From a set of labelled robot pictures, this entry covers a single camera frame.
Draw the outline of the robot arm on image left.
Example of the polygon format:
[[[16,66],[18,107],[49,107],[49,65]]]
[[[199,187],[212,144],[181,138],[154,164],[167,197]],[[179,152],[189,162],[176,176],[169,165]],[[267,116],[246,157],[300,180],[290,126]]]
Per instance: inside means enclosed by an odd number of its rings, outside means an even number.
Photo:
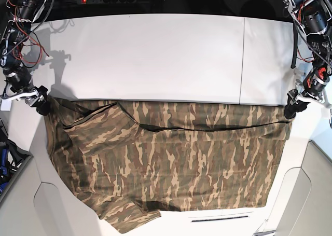
[[[2,23],[4,30],[1,34],[1,69],[5,77],[1,110],[10,110],[14,100],[24,100],[42,116],[46,116],[50,111],[47,88],[36,87],[32,78],[32,68],[46,53],[32,24],[42,15],[46,2],[50,2],[50,5],[40,24],[49,17],[55,0],[6,0],[9,10]],[[31,46],[39,48],[36,61],[27,61],[22,55],[27,41]]]

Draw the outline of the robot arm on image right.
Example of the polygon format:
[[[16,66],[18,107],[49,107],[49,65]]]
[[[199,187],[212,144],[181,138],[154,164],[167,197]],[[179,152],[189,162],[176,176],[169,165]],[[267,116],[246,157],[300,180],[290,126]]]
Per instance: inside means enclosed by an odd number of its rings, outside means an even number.
[[[330,109],[325,87],[331,80],[331,1],[282,0],[293,20],[293,56],[296,60],[312,63],[304,80],[297,80],[288,92],[284,116],[295,118],[308,104],[317,103]]]

